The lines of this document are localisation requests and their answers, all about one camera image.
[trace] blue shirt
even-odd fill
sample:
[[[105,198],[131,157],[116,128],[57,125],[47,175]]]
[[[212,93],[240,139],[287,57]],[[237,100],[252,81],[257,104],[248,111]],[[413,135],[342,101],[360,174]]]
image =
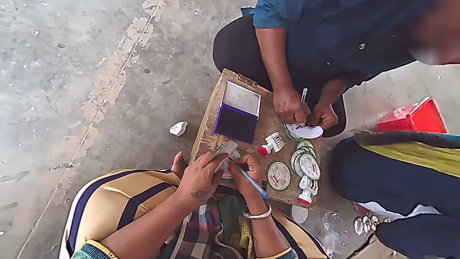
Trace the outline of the blue shirt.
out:
[[[432,0],[259,0],[256,28],[287,29],[289,67],[347,87],[416,59],[406,34]]]

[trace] red bucket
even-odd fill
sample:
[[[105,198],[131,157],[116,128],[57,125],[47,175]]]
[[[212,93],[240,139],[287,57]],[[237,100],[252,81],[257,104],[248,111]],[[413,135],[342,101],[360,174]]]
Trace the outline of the red bucket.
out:
[[[377,129],[386,131],[419,131],[447,133],[434,99],[426,97],[420,103],[398,108],[383,117]]]

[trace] man's hand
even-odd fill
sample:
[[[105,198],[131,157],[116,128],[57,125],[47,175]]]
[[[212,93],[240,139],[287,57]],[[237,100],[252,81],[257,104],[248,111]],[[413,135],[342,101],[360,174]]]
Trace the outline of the man's hand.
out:
[[[187,167],[176,191],[179,198],[184,200],[184,204],[190,206],[192,210],[205,203],[222,182],[224,171],[221,170],[216,174],[214,171],[228,154],[224,153],[213,159],[214,154],[215,152],[210,151]]]
[[[233,175],[233,180],[235,181],[236,188],[240,193],[245,197],[261,197],[257,189],[244,177],[244,175],[238,170],[235,163],[237,164],[247,164],[249,166],[249,176],[254,179],[254,181],[262,186],[262,177],[263,171],[260,164],[257,162],[256,158],[251,154],[247,154],[244,157],[237,158],[230,162],[230,173]]]
[[[274,91],[273,106],[281,120],[288,124],[305,123],[311,113],[307,105],[300,103],[300,95],[292,86]]]
[[[339,117],[335,114],[331,104],[318,103],[307,119],[307,125],[310,128],[319,125],[323,130],[327,130],[338,123]]]

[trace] silver bangle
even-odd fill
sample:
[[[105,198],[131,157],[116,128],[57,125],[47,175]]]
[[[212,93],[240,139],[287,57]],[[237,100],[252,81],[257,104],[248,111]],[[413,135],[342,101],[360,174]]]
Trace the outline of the silver bangle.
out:
[[[251,214],[249,214],[249,213],[247,213],[247,212],[243,212],[243,216],[246,217],[246,218],[248,218],[248,219],[266,218],[266,217],[270,216],[270,214],[271,214],[271,206],[270,206],[270,204],[268,204],[268,203],[265,203],[265,204],[268,205],[268,211],[265,212],[264,214],[261,214],[261,215],[251,215]]]

